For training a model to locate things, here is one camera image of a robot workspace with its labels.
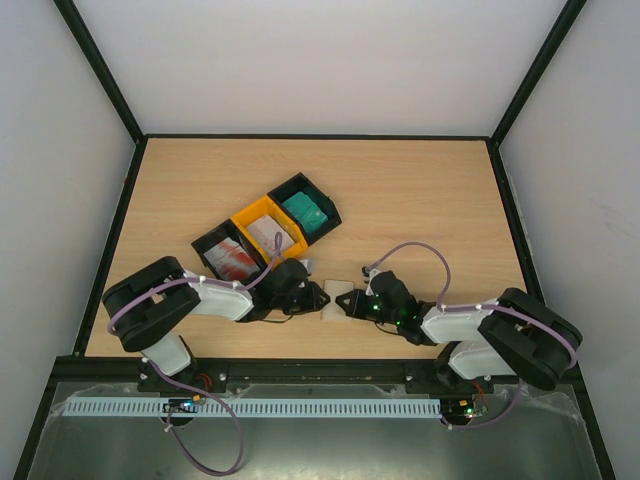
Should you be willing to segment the beige card holder wallet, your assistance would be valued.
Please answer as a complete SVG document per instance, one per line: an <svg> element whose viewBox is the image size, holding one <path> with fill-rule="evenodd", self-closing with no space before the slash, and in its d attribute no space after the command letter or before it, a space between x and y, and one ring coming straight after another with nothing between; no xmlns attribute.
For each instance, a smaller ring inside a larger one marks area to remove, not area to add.
<svg viewBox="0 0 640 480"><path fill-rule="evenodd" d="M352 320L345 311L336 303L336 299L354 290L354 283L344 280L325 280L323 290L330 297L330 303L321 310L323 322L349 322Z"/></svg>

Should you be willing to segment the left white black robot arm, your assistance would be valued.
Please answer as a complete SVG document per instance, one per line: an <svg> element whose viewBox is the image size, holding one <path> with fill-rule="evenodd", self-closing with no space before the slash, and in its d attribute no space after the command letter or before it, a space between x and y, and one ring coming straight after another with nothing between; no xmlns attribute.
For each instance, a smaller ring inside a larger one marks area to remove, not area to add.
<svg viewBox="0 0 640 480"><path fill-rule="evenodd" d="M177 258L163 257L107 289L102 303L107 332L127 352L137 352L162 374L174 377L194 363L174 332L188 315L223 317L236 323L261 321L272 311L287 317L322 310L331 297L309 279L294 258L269 265L244 280L199 276Z"/></svg>

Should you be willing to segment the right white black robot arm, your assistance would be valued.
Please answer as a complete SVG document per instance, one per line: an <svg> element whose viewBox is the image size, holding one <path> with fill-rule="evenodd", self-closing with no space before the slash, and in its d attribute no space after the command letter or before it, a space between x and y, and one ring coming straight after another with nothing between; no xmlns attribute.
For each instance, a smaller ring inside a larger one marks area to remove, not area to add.
<svg viewBox="0 0 640 480"><path fill-rule="evenodd" d="M342 293L334 303L350 318L391 325L411 344L443 345L436 379L450 392L480 377L510 375L552 390L576 365L583 342L573 324L515 287L477 304L427 303L393 272L373 269L366 289Z"/></svg>

